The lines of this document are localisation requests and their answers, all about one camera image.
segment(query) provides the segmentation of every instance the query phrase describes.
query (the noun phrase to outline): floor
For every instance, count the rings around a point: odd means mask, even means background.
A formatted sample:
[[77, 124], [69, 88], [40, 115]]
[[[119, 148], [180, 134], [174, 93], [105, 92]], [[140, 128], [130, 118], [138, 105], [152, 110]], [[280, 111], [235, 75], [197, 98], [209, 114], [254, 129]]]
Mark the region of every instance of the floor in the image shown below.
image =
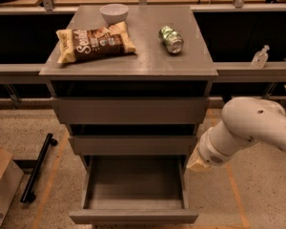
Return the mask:
[[[219, 118], [220, 109], [209, 109], [199, 135]], [[47, 153], [34, 189], [37, 198], [31, 204], [20, 202], [29, 179], [25, 174], [2, 228], [90, 229], [75, 225], [68, 216], [80, 209], [85, 170], [49, 103], [25, 101], [15, 110], [12, 102], [0, 101], [0, 146], [14, 159], [36, 159], [47, 133], [59, 144]], [[286, 154], [274, 147], [257, 143], [222, 167], [186, 172], [185, 179], [190, 208], [199, 214], [194, 224], [97, 228], [286, 229]]]

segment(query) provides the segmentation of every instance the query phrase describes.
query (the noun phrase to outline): closed drawer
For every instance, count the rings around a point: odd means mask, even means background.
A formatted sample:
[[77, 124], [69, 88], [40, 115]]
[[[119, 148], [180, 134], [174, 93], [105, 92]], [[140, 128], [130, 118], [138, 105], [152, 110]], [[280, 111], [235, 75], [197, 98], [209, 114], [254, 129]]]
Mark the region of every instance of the closed drawer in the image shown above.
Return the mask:
[[195, 135], [72, 136], [76, 155], [185, 155], [193, 151]]
[[79, 224], [193, 223], [178, 156], [97, 156], [84, 184]]
[[180, 124], [201, 123], [207, 98], [53, 98], [61, 123]]

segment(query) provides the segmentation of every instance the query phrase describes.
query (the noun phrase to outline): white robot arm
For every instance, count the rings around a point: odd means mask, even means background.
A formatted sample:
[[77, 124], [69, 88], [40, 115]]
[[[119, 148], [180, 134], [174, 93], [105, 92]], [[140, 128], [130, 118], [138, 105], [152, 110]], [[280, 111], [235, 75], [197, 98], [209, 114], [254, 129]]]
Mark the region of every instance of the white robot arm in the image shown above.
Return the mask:
[[210, 128], [196, 145], [187, 168], [219, 166], [237, 151], [258, 141], [286, 152], [286, 113], [278, 103], [237, 97], [225, 104], [222, 120]]

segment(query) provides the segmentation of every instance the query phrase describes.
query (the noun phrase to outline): green can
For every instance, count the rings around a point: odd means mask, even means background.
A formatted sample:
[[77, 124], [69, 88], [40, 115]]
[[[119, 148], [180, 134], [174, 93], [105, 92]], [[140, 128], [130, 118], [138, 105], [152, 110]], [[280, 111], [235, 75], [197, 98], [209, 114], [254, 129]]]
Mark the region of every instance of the green can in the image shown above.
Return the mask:
[[164, 26], [159, 31], [159, 38], [166, 46], [169, 53], [179, 53], [183, 47], [183, 39], [181, 35], [169, 26]]

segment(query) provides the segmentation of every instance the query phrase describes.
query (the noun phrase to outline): white bowl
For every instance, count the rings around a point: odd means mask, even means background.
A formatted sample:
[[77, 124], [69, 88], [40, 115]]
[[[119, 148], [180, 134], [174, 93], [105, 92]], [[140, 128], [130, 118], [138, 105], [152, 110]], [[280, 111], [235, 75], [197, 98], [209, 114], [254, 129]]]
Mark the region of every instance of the white bowl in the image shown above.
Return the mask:
[[104, 20], [108, 24], [116, 24], [125, 21], [129, 8], [123, 4], [109, 4], [100, 9]]

